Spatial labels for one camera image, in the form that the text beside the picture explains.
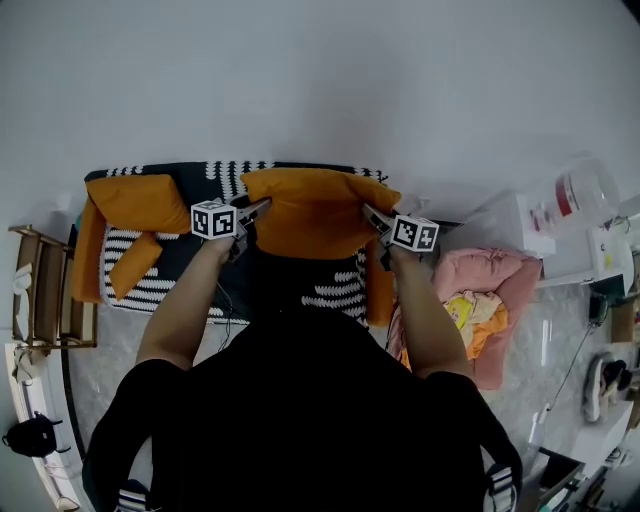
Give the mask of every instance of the pink cushion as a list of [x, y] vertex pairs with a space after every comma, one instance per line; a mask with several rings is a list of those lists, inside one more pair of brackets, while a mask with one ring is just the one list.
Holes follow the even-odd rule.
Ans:
[[498, 249], [451, 251], [438, 263], [433, 284], [442, 302], [465, 290], [495, 292], [507, 308], [507, 328], [489, 336], [474, 361], [474, 376], [479, 388], [499, 389], [502, 386], [511, 335], [529, 304], [541, 269], [540, 260]]

